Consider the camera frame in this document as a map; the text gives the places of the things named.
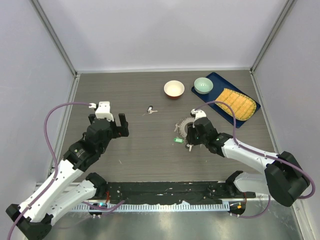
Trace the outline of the metal key organizer disc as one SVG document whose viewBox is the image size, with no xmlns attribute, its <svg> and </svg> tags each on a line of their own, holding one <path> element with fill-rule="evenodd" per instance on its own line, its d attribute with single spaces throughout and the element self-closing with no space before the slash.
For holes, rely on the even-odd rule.
<svg viewBox="0 0 320 240">
<path fill-rule="evenodd" d="M 186 117 L 181 119 L 175 124 L 174 132 L 179 135 L 180 139 L 183 139 L 185 142 L 185 146 L 189 152 L 192 151 L 193 145 L 187 143 L 187 134 L 188 134 L 188 124 L 193 124 L 194 118 L 193 117 Z"/>
</svg>

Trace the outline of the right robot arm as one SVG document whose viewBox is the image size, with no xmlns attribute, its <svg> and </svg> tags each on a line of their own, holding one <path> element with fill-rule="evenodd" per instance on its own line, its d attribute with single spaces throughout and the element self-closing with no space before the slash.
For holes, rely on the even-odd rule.
<svg viewBox="0 0 320 240">
<path fill-rule="evenodd" d="M 189 146 L 203 145 L 212 154 L 239 161 L 258 172 L 238 171 L 225 186 L 230 197 L 255 192 L 269 195 L 279 204 L 290 207 L 310 186 L 311 181 L 289 152 L 277 154 L 238 142 L 230 134 L 217 132 L 207 117 L 188 123 L 186 131 Z"/>
</svg>

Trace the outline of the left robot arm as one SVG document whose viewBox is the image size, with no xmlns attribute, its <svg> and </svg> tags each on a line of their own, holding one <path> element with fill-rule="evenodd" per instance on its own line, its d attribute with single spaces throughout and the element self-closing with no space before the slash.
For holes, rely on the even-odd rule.
<svg viewBox="0 0 320 240">
<path fill-rule="evenodd" d="M 108 117 L 89 116 L 90 125 L 82 138 L 73 143 L 55 167 L 54 172 L 25 201 L 11 204 L 7 215 L 29 240 L 42 240 L 56 222 L 69 210 L 85 200 L 102 199 L 107 192 L 106 180 L 90 173 L 76 188 L 63 193 L 75 179 L 99 160 L 112 139 L 129 136 L 129 124 L 123 113 L 120 125 Z"/>
</svg>

